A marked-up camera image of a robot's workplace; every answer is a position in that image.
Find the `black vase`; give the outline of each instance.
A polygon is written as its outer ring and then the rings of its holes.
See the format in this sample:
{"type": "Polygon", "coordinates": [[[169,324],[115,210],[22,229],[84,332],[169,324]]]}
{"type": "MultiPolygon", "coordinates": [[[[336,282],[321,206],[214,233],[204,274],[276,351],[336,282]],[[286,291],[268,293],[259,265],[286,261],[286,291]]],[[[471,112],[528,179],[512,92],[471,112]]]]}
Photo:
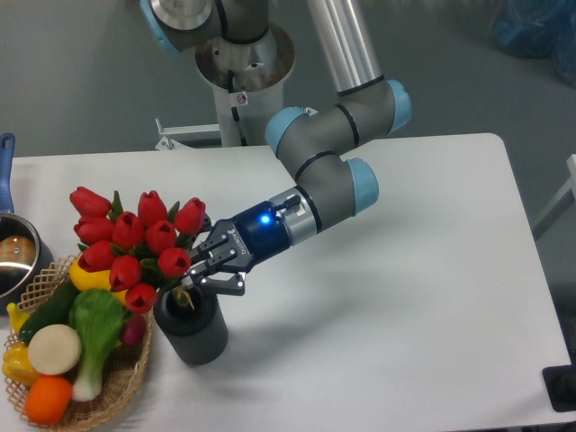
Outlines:
{"type": "Polygon", "coordinates": [[[224,351],[228,329],[216,295],[189,293],[194,310],[165,292],[154,306],[154,319],[185,363],[205,365],[224,351]]]}

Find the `yellow bell pepper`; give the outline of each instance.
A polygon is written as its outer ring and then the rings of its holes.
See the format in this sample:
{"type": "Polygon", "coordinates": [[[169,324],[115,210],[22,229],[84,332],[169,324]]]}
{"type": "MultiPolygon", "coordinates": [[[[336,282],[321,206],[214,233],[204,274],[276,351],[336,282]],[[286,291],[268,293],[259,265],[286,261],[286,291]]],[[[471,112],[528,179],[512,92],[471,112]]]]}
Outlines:
{"type": "MultiPolygon", "coordinates": [[[[103,270],[102,272],[87,272],[83,270],[80,265],[78,265],[78,260],[75,259],[70,268],[68,269],[70,273],[70,280],[72,284],[80,291],[90,290],[92,288],[101,288],[106,291],[110,291],[110,270],[103,270]]],[[[116,299],[121,303],[122,306],[126,306],[126,292],[113,292],[112,293],[116,299]]]]}
{"type": "Polygon", "coordinates": [[[33,385],[42,376],[30,364],[28,347],[23,342],[19,342],[6,350],[2,373],[12,381],[16,381],[26,387],[33,385]]]}
{"type": "Polygon", "coordinates": [[[16,303],[8,303],[6,311],[8,312],[8,317],[10,317],[10,327],[14,329],[16,334],[20,333],[20,327],[30,317],[30,313],[20,311],[16,303]]]}

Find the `gray floor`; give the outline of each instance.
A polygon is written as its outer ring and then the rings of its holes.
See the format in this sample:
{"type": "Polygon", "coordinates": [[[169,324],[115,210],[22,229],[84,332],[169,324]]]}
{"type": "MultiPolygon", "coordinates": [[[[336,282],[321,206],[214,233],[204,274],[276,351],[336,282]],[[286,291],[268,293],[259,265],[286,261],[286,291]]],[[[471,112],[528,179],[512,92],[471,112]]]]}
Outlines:
{"type": "MultiPolygon", "coordinates": [[[[394,136],[501,136],[531,221],[568,178],[576,88],[547,58],[496,49],[493,1],[362,3],[382,70],[413,102],[410,124],[394,136]]],[[[297,52],[287,104],[331,106],[333,85],[304,2],[273,4],[272,20],[297,52]]],[[[135,0],[0,0],[0,29],[0,131],[17,135],[16,156],[152,150],[155,117],[165,126],[216,122],[194,54],[164,55],[135,0]]],[[[575,239],[571,208],[537,244],[566,316],[576,315],[575,239]]]]}

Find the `cucumber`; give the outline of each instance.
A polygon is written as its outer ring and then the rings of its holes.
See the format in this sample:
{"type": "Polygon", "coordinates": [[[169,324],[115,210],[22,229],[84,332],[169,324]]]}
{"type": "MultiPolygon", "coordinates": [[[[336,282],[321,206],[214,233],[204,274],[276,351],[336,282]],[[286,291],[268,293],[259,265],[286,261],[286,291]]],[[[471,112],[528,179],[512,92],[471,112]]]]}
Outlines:
{"type": "Polygon", "coordinates": [[[18,338],[29,343],[40,329],[44,329],[52,324],[66,324],[68,313],[72,308],[72,303],[80,291],[74,286],[70,279],[59,286],[20,327],[18,338]]]}

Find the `white tabletop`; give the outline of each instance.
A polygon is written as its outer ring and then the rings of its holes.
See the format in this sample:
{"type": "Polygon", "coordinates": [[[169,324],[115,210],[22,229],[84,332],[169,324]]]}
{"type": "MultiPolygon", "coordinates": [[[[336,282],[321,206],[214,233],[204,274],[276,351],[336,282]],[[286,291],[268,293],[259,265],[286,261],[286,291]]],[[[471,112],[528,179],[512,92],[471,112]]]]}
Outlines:
{"type": "MultiPolygon", "coordinates": [[[[183,364],[155,328],[146,380],[102,430],[431,431],[576,419],[541,371],[570,360],[502,141],[387,139],[348,155],[378,203],[257,266],[221,296],[229,344],[183,364]]],[[[228,218],[293,185],[269,148],[17,158],[16,213],[75,254],[78,185],[135,210],[199,196],[228,218]]],[[[8,331],[0,319],[0,338],[8,331]]],[[[2,430],[29,430],[0,402],[2,430]]]]}

